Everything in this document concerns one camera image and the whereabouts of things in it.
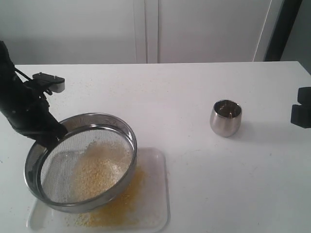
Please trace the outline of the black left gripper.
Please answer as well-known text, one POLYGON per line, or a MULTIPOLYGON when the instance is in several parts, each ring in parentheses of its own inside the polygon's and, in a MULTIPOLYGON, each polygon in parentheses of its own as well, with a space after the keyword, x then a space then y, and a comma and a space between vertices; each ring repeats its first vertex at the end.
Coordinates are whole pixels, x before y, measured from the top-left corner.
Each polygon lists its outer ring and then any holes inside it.
MULTIPOLYGON (((55 93, 65 90, 65 79, 46 73, 36 73, 32 78, 44 88, 55 93)), ((45 148, 58 145, 68 130, 49 113, 49 104, 28 86, 32 81, 23 82, 16 73, 8 49, 0 42, 0 112, 12 128, 23 136, 34 139, 45 148)))

